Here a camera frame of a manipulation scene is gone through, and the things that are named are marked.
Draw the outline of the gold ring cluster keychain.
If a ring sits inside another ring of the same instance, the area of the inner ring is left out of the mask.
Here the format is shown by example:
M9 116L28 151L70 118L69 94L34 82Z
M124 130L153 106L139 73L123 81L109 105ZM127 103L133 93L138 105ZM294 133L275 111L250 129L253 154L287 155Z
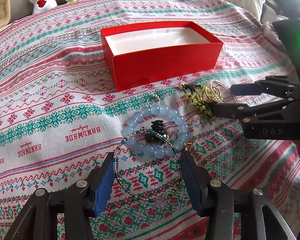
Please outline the gold ring cluster keychain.
M217 84L223 87L223 83L219 80L210 80L207 85L203 88L203 99L207 103L216 102L223 103L223 97L218 87L214 86Z

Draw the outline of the black hair claw clip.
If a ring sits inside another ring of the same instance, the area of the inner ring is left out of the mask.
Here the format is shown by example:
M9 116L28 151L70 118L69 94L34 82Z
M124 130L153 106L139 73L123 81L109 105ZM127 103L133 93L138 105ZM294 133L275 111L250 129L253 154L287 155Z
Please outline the black hair claw clip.
M145 140L149 144L163 145L168 139L168 132L164 128L162 120L151 122L151 127L145 129Z

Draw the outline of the lavender crumpled cloth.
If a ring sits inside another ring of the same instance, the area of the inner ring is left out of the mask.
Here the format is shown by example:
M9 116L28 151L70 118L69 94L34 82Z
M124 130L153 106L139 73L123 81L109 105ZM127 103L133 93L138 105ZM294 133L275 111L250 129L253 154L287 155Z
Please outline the lavender crumpled cloth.
M274 28L274 26L269 23L263 23L262 24L262 29L264 31L264 36L275 46L277 47L281 47L282 46L282 42Z

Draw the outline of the patterned knit bedspread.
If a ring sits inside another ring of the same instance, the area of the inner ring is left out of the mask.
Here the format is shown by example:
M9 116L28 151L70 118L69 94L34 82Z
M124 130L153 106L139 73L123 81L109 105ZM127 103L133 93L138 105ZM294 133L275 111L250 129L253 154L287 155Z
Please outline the patterned knit bedspread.
M195 22L222 40L215 68L117 92L101 29L163 20ZM197 165L234 189L262 188L298 234L296 146L245 139L237 120L206 120L177 88L293 73L260 22L223 0L84 0L14 22L0 32L0 239L36 189L66 189L100 166L152 95L184 118Z

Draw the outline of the red cardboard box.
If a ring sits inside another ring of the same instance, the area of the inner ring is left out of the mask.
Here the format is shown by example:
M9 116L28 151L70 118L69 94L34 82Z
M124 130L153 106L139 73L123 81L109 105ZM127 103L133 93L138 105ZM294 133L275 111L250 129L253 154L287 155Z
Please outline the red cardboard box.
M118 92L212 70L223 42L191 21L159 21L101 29L104 60Z

